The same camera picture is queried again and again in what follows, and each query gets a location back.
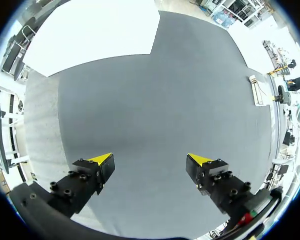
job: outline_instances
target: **metal rack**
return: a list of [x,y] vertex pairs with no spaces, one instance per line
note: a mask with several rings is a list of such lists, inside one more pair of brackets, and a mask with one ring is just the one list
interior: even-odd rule
[[[206,1],[204,5],[209,4],[211,1]],[[226,0],[222,0],[219,2],[216,7],[212,10],[210,16],[214,16],[218,11],[221,9],[226,9],[228,12],[230,12],[232,15],[234,15],[238,20],[240,20],[243,24],[247,23],[252,17],[256,16],[258,12],[264,8],[264,2],[262,0],[244,0],[246,3],[245,7],[241,9],[238,13],[234,13],[232,10],[227,8],[224,3]],[[243,19],[239,16],[239,13],[245,13],[248,17],[246,19]]]

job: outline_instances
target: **cable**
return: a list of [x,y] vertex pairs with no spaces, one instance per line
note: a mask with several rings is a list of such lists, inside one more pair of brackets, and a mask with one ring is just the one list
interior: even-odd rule
[[270,96],[268,96],[268,94],[266,94],[266,93],[260,88],[260,85],[259,85],[259,83],[258,83],[257,80],[255,80],[255,83],[258,85],[258,88],[260,89],[260,91],[263,92],[264,95],[267,96],[267,97],[269,98]]

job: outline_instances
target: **table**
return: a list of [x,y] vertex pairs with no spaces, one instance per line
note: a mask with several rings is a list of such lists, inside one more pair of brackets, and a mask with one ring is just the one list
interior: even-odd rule
[[278,60],[278,57],[280,56],[280,53],[279,51],[273,47],[273,44],[268,41],[268,40],[265,40],[263,42],[263,46],[264,48],[266,49],[270,59],[271,59],[271,62],[274,66],[274,69],[278,69],[278,68],[283,68],[282,70],[276,72],[276,75],[290,75],[290,71],[289,71],[289,68],[286,66],[286,63],[283,62],[283,61],[279,61]]
[[275,157],[276,123],[268,107],[254,106],[247,76],[267,79],[247,68],[227,31],[182,14],[160,15],[151,54],[88,62],[49,81],[60,81],[67,164],[114,154],[106,190],[88,202],[102,227],[124,237],[195,239],[228,217],[197,191],[186,154],[222,158],[257,191]]

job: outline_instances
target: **black chair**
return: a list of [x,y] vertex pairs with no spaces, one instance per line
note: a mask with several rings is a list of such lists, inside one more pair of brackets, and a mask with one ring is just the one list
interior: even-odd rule
[[10,53],[8,54],[8,57],[6,58],[4,64],[3,64],[3,68],[2,70],[6,71],[6,72],[10,72],[12,69],[12,66],[17,58],[17,56],[19,55],[21,51],[21,47],[17,44],[14,44],[13,47],[11,48]]

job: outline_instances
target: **desk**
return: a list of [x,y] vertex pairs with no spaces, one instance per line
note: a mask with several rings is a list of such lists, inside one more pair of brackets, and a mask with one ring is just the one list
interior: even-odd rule
[[[278,69],[280,67],[283,68],[283,67],[286,66],[286,63],[282,60],[280,52],[277,50],[277,48],[275,48],[273,46],[273,43],[271,43],[268,40],[265,40],[263,42],[263,46],[266,49],[266,51],[267,51],[267,53],[268,53],[268,55],[271,59],[271,62],[274,66],[274,69]],[[277,76],[280,75],[280,74],[281,75],[290,75],[289,68],[285,67],[282,70],[276,72]]]

